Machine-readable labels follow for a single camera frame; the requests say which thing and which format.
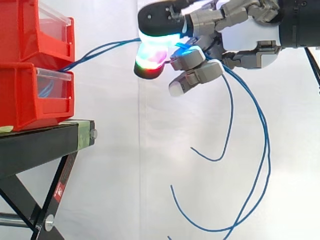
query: blue cable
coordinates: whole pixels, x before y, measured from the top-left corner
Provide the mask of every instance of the blue cable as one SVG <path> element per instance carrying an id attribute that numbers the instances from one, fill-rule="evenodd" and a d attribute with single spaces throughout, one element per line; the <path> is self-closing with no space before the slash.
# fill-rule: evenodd
<path id="1" fill-rule="evenodd" d="M 173 196 L 173 199 L 174 199 L 174 202 L 178 208 L 178 210 L 180 211 L 180 213 L 192 224 L 194 225 L 195 227 L 197 227 L 198 229 L 201 229 L 203 231 L 206 231 L 206 232 L 212 232 L 212 233 L 217 233 L 217 232 L 224 232 L 224 231 L 229 231 L 227 236 L 224 238 L 225 240 L 230 236 L 230 234 L 232 233 L 232 231 L 234 230 L 234 228 L 240 224 L 242 224 L 258 207 L 258 205 L 261 203 L 262 199 L 264 198 L 265 194 L 266 194 L 266 191 L 267 191 L 267 188 L 268 188 L 268 185 L 269 185 L 269 179 L 270 179 L 270 176 L 271 176 L 271 147 L 270 147 L 270 139 L 269 139 L 269 131 L 268 131 L 268 125 L 267 125 L 267 120 L 266 120 L 266 117 L 257 101 L 257 99 L 255 98 L 254 94 L 251 92 L 250 88 L 248 87 L 248 85 L 243 81 L 243 79 L 238 76 L 236 73 L 234 73 L 231 69 L 229 69 L 227 66 L 223 66 L 225 71 L 231 75 L 245 90 L 246 92 L 250 95 L 251 99 L 253 100 L 254 102 L 254 105 L 257 109 L 257 112 L 258 112 L 258 115 L 259 115 L 259 118 L 261 120 L 261 124 L 262 124 L 262 127 L 263 127 L 263 132 L 264 132 L 264 148 L 263 148 L 263 154 L 262 154 L 262 158 L 261 158 L 261 163 L 260 163 L 260 166 L 259 166 L 259 169 L 258 169 L 258 172 L 257 172 L 257 175 L 256 175 L 256 178 L 255 178 L 255 181 L 253 183 L 253 186 L 251 188 L 251 191 L 246 199 L 246 201 L 244 202 L 234 224 L 232 226 L 229 226 L 229 227 L 226 227 L 226 228 L 222 228 L 222 229 L 207 229 L 207 228 L 204 228 L 204 227 L 201 227 L 200 225 L 196 224 L 195 222 L 193 222 L 185 213 L 184 211 L 182 210 L 182 208 L 180 207 L 180 204 L 177 200 L 177 197 L 176 197 L 176 194 L 175 194 L 175 190 L 173 188 L 173 186 L 171 185 L 170 188 L 171 188 L 171 192 L 172 192 L 172 196 Z M 265 185 L 264 185 L 264 188 L 263 188 L 263 191 L 262 191 L 262 194 L 260 196 L 260 198 L 258 199 L 258 201 L 256 202 L 256 204 L 254 205 L 254 207 L 247 213 L 247 215 L 245 217 L 243 217 L 241 220 L 241 215 L 244 211 L 244 209 L 246 208 L 255 188 L 256 188 L 256 185 L 257 185 L 257 182 L 258 182 L 258 179 L 259 179 L 259 176 L 261 174 L 261 171 L 262 171 L 262 167 L 263 167 L 263 164 L 264 164 L 264 160 L 265 160 L 265 157 L 266 157 L 266 152 L 268 151 L 267 153 L 267 158 L 268 158 L 268 174 L 267 174 L 267 178 L 266 178 L 266 182 L 265 182 Z"/>
<path id="2" fill-rule="evenodd" d="M 82 64 L 86 61 L 89 61 L 97 56 L 100 56 L 101 54 L 104 54 L 112 49 L 115 49 L 117 47 L 120 47 L 120 46 L 123 46 L 123 45 L 126 45 L 126 44 L 129 44 L 129 43 L 134 43 L 134 42 L 140 42 L 140 38 L 134 38 L 134 39 L 131 39 L 131 40 L 124 40 L 124 41 L 114 41 L 114 42 L 110 42 L 110 43 L 106 43 L 106 44 L 103 44 L 101 46 L 98 46 L 96 47 L 95 49 L 87 52 L 81 59 L 71 63 L 70 65 L 64 67 L 63 69 L 60 69 L 59 71 L 60 72 L 67 72 L 67 71 L 70 71 L 71 69 L 73 69 L 74 67 L 76 67 L 77 65 L 79 64 Z M 99 50 L 99 49 L 102 49 L 102 48 L 105 48 L 105 47 L 108 47 L 108 46 L 111 46 L 111 45 L 115 45 L 113 47 L 110 47 L 108 49 L 105 49 L 103 51 L 100 51 L 98 53 L 95 53 L 95 54 L 92 54 L 94 53 L 95 51 Z"/>
<path id="3" fill-rule="evenodd" d="M 200 155 L 201 157 L 203 157 L 204 159 L 208 160 L 208 161 L 211 161 L 211 162 L 219 162 L 221 161 L 225 155 L 226 155 L 226 151 L 227 151 L 227 148 L 228 148 L 228 144 L 229 144 L 229 139 L 230 139 L 230 134 L 231 134 L 231 130 L 232 130 L 232 125 L 233 125 L 233 122 L 234 122 L 234 113 L 235 113 L 235 104 L 234 104 L 234 96 L 232 94 L 232 90 L 231 90 L 231 87 L 230 87 L 230 84 L 228 83 L 228 80 L 226 79 L 226 77 L 224 75 L 222 75 L 223 77 L 223 80 L 226 84 L 226 87 L 228 88 L 228 92 L 229 92 L 229 96 L 230 96 L 230 105 L 231 105 L 231 114 L 230 114 L 230 122 L 229 122 L 229 128 L 228 128 L 228 132 L 227 132 L 227 135 L 226 135 L 226 139 L 225 139 L 225 143 L 224 143 L 224 148 L 223 148 L 223 151 L 222 151 L 222 154 L 221 156 L 218 158 L 218 159 L 211 159 L 211 158 L 208 158 L 207 156 L 203 155 L 202 153 L 200 153 L 198 150 L 196 150 L 195 148 L 191 147 L 191 149 L 196 152 L 198 155 Z"/>
<path id="4" fill-rule="evenodd" d="M 98 56 L 100 56 L 101 54 L 104 54 L 112 49 L 115 49 L 115 48 L 118 48 L 118 47 L 121 47 L 123 45 L 126 45 L 126 44 L 129 44 L 129 43 L 134 43 L 134 42 L 140 42 L 140 38 L 134 38 L 134 39 L 131 39 L 131 40 L 124 40 L 124 41 L 114 41 L 114 42 L 110 42 L 110 43 L 107 43 L 107 44 L 103 44 L 101 46 L 98 46 L 96 47 L 95 49 L 89 51 L 88 53 L 86 53 L 81 59 L 69 64 L 68 66 L 62 68 L 59 70 L 59 72 L 62 72 L 62 73 L 65 73 L 67 71 L 70 71 L 71 69 L 75 68 L 76 66 L 78 66 L 79 64 L 82 64 L 82 63 L 85 63 L 93 58 L 96 58 Z M 115 46 L 112 46 L 112 47 L 109 47 L 105 50 L 102 50 L 100 52 L 97 52 L 95 54 L 92 54 L 94 53 L 95 51 L 98 51 L 102 48 L 105 48 L 105 47 L 108 47 L 108 46 L 111 46 L 111 45 L 115 45 Z M 47 98 L 51 91 L 53 90 L 54 88 L 54 82 L 51 81 L 50 84 L 48 86 L 46 86 L 40 93 L 39 93 L 39 97 L 40 98 Z"/>

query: white backdrop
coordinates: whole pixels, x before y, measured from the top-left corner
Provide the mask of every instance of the white backdrop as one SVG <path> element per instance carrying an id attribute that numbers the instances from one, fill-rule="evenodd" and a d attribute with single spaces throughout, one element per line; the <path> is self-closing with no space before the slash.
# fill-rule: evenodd
<path id="1" fill-rule="evenodd" d="M 150 0 L 46 0 L 76 22 L 77 58 L 101 44 L 137 37 L 137 12 Z M 96 121 L 96 145 L 81 151 L 56 226 L 66 240 L 222 240 L 191 226 L 171 196 L 174 184 L 185 212 L 207 228 L 233 224 L 258 170 L 263 131 L 255 107 L 231 78 L 235 118 L 225 159 L 221 154 L 230 117 L 222 79 L 172 98 L 167 67 L 152 81 L 138 79 L 138 44 L 115 49 L 78 66 L 76 117 Z M 302 49 L 284 50 L 266 69 L 237 69 L 268 121 L 272 176 L 256 212 L 230 240 L 319 239 L 320 95 Z M 43 203 L 58 163 L 35 168 L 21 180 Z M 266 178 L 263 169 L 253 202 Z M 1 211 L 8 208 L 1 204 Z M 0 239 L 27 240 L 25 229 L 0 227 Z"/>

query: black metal table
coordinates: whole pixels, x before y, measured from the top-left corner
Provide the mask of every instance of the black metal table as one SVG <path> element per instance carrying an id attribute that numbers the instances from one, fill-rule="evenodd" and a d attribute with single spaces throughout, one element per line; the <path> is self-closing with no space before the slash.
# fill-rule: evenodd
<path id="1" fill-rule="evenodd" d="M 64 240 L 54 226 L 79 150 L 95 144 L 90 120 L 69 120 L 59 126 L 25 132 L 0 133 L 0 196 L 16 214 L 0 213 L 0 226 L 29 228 L 31 240 Z M 61 158 L 42 207 L 17 174 Z"/>

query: red storage bin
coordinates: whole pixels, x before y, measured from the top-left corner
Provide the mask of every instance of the red storage bin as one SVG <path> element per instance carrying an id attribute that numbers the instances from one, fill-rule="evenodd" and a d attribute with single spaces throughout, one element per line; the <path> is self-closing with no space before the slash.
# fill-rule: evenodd
<path id="1" fill-rule="evenodd" d="M 0 63 L 59 70 L 75 61 L 74 20 L 38 0 L 0 0 Z"/>
<path id="2" fill-rule="evenodd" d="M 0 130 L 51 127 L 74 115 L 72 72 L 36 68 L 32 63 L 1 63 L 0 86 Z"/>

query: metal bolt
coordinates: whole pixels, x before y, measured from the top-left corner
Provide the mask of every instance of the metal bolt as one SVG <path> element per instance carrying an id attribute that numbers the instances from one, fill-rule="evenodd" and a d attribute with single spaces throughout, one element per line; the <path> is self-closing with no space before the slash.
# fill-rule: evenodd
<path id="1" fill-rule="evenodd" d="M 96 140 L 98 138 L 98 131 L 96 129 L 92 129 L 90 131 L 90 138 Z"/>
<path id="2" fill-rule="evenodd" d="M 47 232 L 50 232 L 55 226 L 55 217 L 51 214 L 46 217 L 45 223 L 44 223 L 44 229 Z"/>

